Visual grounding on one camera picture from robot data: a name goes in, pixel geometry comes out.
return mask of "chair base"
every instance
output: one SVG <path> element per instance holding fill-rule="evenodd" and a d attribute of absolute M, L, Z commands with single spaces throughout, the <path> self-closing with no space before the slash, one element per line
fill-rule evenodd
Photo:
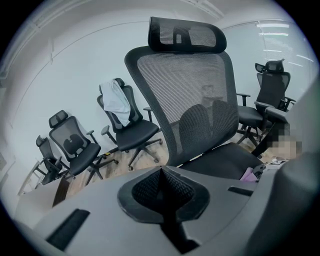
<path fill-rule="evenodd" d="M 100 163 L 100 162 L 102 161 L 102 159 L 105 159 L 105 158 L 106 158 L 105 155 L 101 155 L 96 163 L 90 164 L 90 167 L 91 167 L 91 168 L 88 170 L 89 173 L 90 173 L 90 175 L 89 175 L 89 178 L 87 179 L 85 185 L 88 185 L 88 184 L 89 184 L 89 182 L 91 181 L 92 177 L 93 177 L 95 174 L 97 174 L 98 177 L 99 177 L 101 180 L 104 179 L 104 178 L 102 177 L 100 171 L 99 171 L 100 168 L 102 168 L 102 167 L 104 167 L 104 166 L 106 166 L 107 164 L 110 164 L 110 163 L 112 163 L 112 162 L 114 162 L 116 165 L 119 163 L 119 162 L 118 162 L 117 160 L 115 160 L 115 159 L 112 159 L 112 160 L 110 160 L 110 161 L 105 161 L 105 162 L 103 162 L 103 163 Z"/>
<path fill-rule="evenodd" d="M 144 144 L 142 144 L 142 145 L 140 145 L 139 147 L 136 148 L 136 150 L 135 150 L 135 152 L 133 154 L 133 157 L 131 158 L 131 160 L 130 160 L 130 162 L 128 164 L 129 171 L 132 171 L 134 169 L 131 165 L 132 165 L 133 161 L 137 158 L 137 156 L 138 156 L 138 154 L 140 153 L 141 150 L 146 152 L 148 155 L 152 156 L 154 158 L 153 161 L 155 163 L 159 163 L 158 158 L 146 148 L 146 146 L 149 146 L 149 145 L 151 145 L 153 143 L 156 143 L 156 142 L 159 142 L 160 145 L 163 143 L 162 139 L 158 138 L 158 139 L 155 139 L 155 140 L 147 141 L 146 143 L 144 143 Z"/>
<path fill-rule="evenodd" d="M 253 127 L 250 127 L 250 126 L 249 126 L 249 127 L 247 128 L 247 130 L 245 130 L 245 129 L 246 129 L 246 126 L 245 126 L 245 125 L 242 125 L 241 129 L 239 129 L 239 130 L 237 131 L 237 133 L 238 133 L 238 134 L 243 134 L 243 136 L 241 137 L 241 139 L 238 140 L 238 142 L 236 143 L 237 145 L 239 145 L 241 142 L 243 142 L 245 139 L 248 138 L 248 139 L 253 143 L 253 145 L 254 145 L 255 147 L 258 146 L 258 142 L 256 141 L 256 139 L 255 139 L 254 137 L 257 137 L 258 141 L 261 142 L 263 136 L 258 134 L 258 129 L 257 129 L 256 127 L 254 128 L 255 131 L 256 131 L 256 133 L 255 133 L 255 132 L 252 132 L 252 131 L 251 131 L 252 128 L 253 128 Z"/>

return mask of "wooden floor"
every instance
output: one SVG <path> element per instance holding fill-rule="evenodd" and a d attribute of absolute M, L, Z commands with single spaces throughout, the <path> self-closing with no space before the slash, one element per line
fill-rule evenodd
<path fill-rule="evenodd" d="M 236 143 L 241 138 L 241 136 L 242 136 L 241 134 L 236 133 L 235 136 L 233 138 L 231 138 L 229 141 L 227 141 L 226 143 L 228 143 L 228 142 Z M 133 166 L 132 172 L 134 172 L 135 170 L 140 170 L 140 169 L 144 169 L 144 168 L 148 168 L 148 167 L 165 165 L 167 163 L 168 149 L 167 149 L 167 144 L 166 144 L 166 141 L 164 140 L 162 132 L 157 133 L 150 140 L 156 140 L 159 138 L 162 138 L 162 141 L 163 141 L 162 145 L 160 145 L 159 142 L 156 142 L 154 144 L 147 146 L 147 148 L 157 156 L 159 162 L 155 163 L 154 159 L 150 155 L 148 155 L 144 151 L 141 151 L 139 153 L 139 155 L 137 156 L 137 158 L 132 163 L 132 166 Z M 245 139 L 240 144 L 240 146 L 243 147 L 248 152 L 252 152 L 255 148 L 249 139 Z M 282 151 L 288 152 L 288 151 L 290 151 L 290 147 L 289 148 L 282 148 Z M 134 152 L 135 152 L 135 149 L 132 149 L 128 153 L 117 151 L 117 152 L 109 155 L 107 159 L 109 159 L 109 160 L 115 159 L 115 160 L 118 160 L 119 163 L 115 164 L 114 162 L 112 162 L 112 163 L 106 165 L 106 167 L 101 168 L 100 173 L 103 176 L 103 178 L 110 179 L 110 178 L 113 178 L 113 177 L 116 177 L 119 175 L 127 174 L 129 172 L 128 163 L 129 163 L 131 157 L 133 156 Z M 269 163 L 272 161 L 272 159 L 279 156 L 277 153 L 279 153 L 279 148 L 278 149 L 274 148 L 274 147 L 269 148 L 265 153 L 262 154 L 261 161 L 263 163 Z M 69 186 L 66 198 L 72 197 L 73 195 L 78 193 L 80 190 L 82 190 L 85 187 L 85 184 L 87 182 L 88 177 L 89 177 L 89 172 L 84 171 L 83 173 L 78 175 L 76 177 L 76 179 L 70 179 L 70 186 Z M 89 185 L 91 183 L 100 182 L 100 181 L 101 181 L 101 179 L 95 174 L 92 177 L 92 180 L 90 181 Z"/>

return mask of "fluorescent light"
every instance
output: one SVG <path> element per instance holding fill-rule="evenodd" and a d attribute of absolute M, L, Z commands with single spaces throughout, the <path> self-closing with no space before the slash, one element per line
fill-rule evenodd
<path fill-rule="evenodd" d="M 299 67 L 303 67 L 302 65 L 297 64 L 297 63 L 293 63 L 293 62 L 288 62 L 288 63 L 293 64 L 293 65 L 297 65 L 297 66 L 299 66 Z"/>
<path fill-rule="evenodd" d="M 276 53 L 282 53 L 281 50 L 263 50 L 264 52 L 276 52 Z"/>
<path fill-rule="evenodd" d="M 275 35 L 275 36 L 288 36 L 287 33 L 259 33 L 259 35 Z"/>
<path fill-rule="evenodd" d="M 289 28 L 289 24 L 281 24 L 281 23 L 268 23 L 268 24 L 257 24 L 258 28 Z"/>
<path fill-rule="evenodd" d="M 312 59 L 307 58 L 307 57 L 305 57 L 305 56 L 301 56 L 301 55 L 299 55 L 299 54 L 297 54 L 296 56 L 298 56 L 298 57 L 300 57 L 300 58 L 304 58 L 304 59 L 306 59 L 306 60 L 308 60 L 308 61 L 314 62 Z"/>

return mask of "white cloth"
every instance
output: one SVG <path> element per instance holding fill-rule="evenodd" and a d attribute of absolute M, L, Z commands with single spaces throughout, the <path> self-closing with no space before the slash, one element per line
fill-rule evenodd
<path fill-rule="evenodd" d="M 103 109 L 116 115 L 123 126 L 130 123 L 130 104 L 118 82 L 114 79 L 100 84 Z"/>

